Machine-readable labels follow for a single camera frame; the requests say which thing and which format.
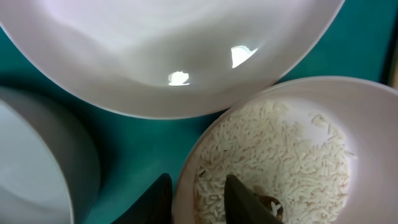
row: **green tablecloth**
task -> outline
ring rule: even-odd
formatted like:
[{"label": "green tablecloth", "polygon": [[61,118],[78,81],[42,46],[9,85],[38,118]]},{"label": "green tablecloth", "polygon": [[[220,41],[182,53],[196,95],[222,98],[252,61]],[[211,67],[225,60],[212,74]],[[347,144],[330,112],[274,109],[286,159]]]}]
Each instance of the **green tablecloth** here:
[{"label": "green tablecloth", "polygon": [[[398,0],[346,0],[319,43],[282,81],[342,75],[380,82],[397,9]],[[163,172],[168,172],[175,184],[191,147],[220,115],[152,121],[101,110],[45,78],[1,30],[0,85],[55,99],[92,135],[101,159],[102,188],[86,224],[111,223]]]}]

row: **white bowl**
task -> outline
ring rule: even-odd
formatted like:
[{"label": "white bowl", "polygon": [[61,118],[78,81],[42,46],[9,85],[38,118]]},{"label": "white bowl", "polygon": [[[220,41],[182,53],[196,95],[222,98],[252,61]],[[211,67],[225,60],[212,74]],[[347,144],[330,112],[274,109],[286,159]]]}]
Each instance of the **white bowl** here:
[{"label": "white bowl", "polygon": [[0,87],[0,223],[80,223],[100,167],[86,131],[33,93]]},{"label": "white bowl", "polygon": [[268,88],[220,116],[193,147],[178,180],[174,223],[193,224],[193,183],[211,130],[245,105],[273,98],[305,102],[340,124],[350,150],[351,182],[345,208],[334,224],[397,223],[398,91],[378,83],[344,77],[302,78]]},{"label": "white bowl", "polygon": [[18,49],[71,94],[141,118],[213,113],[274,84],[344,0],[0,0]]}]

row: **teal surface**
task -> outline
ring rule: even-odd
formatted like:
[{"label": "teal surface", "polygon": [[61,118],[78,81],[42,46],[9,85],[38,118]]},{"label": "teal surface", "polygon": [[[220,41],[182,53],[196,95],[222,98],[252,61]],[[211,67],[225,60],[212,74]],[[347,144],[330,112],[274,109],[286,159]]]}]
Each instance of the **teal surface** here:
[{"label": "teal surface", "polygon": [[[397,9],[398,0],[346,0],[315,48],[281,81],[315,75],[381,81]],[[101,158],[103,183],[85,224],[111,223],[163,172],[168,172],[175,184],[191,147],[221,114],[153,121],[101,110],[45,78],[1,31],[0,85],[53,98],[66,106],[92,135]]]}]

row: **empty white bowl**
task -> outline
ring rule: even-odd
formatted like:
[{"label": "empty white bowl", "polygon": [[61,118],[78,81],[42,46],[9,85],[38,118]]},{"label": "empty white bowl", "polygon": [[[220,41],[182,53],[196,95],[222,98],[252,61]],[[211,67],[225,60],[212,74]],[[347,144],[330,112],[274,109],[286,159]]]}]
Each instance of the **empty white bowl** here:
[{"label": "empty white bowl", "polygon": [[71,94],[141,118],[213,113],[274,84],[344,0],[0,0],[18,49]]},{"label": "empty white bowl", "polygon": [[178,180],[175,224],[195,222],[193,184],[201,155],[198,146],[204,138],[232,112],[269,99],[283,99],[304,111],[325,114],[346,134],[350,151],[358,157],[350,161],[348,200],[334,224],[397,223],[398,91],[356,78],[312,77],[272,86],[238,103],[203,133]]},{"label": "empty white bowl", "polygon": [[0,223],[80,223],[99,185],[94,145],[69,112],[0,88]]}]

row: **rice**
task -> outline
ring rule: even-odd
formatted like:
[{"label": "rice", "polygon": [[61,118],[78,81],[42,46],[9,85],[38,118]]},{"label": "rice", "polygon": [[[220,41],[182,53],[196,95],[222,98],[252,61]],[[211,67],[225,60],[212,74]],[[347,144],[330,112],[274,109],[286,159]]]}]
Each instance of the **rice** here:
[{"label": "rice", "polygon": [[197,223],[226,223],[227,174],[236,175],[254,193],[277,198],[286,224],[337,219],[347,199],[348,157],[355,155],[342,143],[342,132],[322,114],[309,115],[329,138],[314,144],[303,139],[304,125],[282,119],[287,110],[289,106],[279,101],[246,106],[222,120],[199,145]]}]

